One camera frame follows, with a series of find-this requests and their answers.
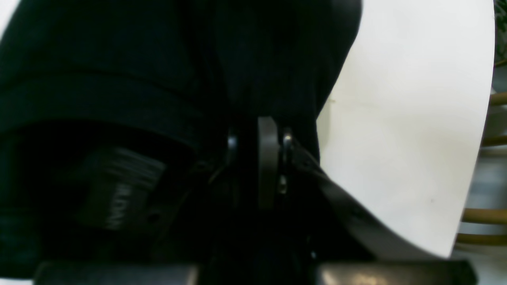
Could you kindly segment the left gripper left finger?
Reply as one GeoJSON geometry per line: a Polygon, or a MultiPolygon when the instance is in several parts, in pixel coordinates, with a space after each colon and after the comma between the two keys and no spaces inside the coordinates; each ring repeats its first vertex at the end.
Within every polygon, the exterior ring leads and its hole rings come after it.
{"type": "Polygon", "coordinates": [[[44,258],[35,285],[190,285],[210,259],[238,137],[200,156],[128,130],[46,130],[33,170],[44,258]]]}

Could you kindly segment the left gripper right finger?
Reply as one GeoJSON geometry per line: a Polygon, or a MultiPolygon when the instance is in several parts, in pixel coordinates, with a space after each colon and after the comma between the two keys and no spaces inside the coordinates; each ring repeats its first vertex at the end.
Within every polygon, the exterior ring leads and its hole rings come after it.
{"type": "Polygon", "coordinates": [[[468,261],[417,247],[335,184],[289,129],[257,119],[258,207],[303,240],[310,285],[476,285],[468,261]]]}

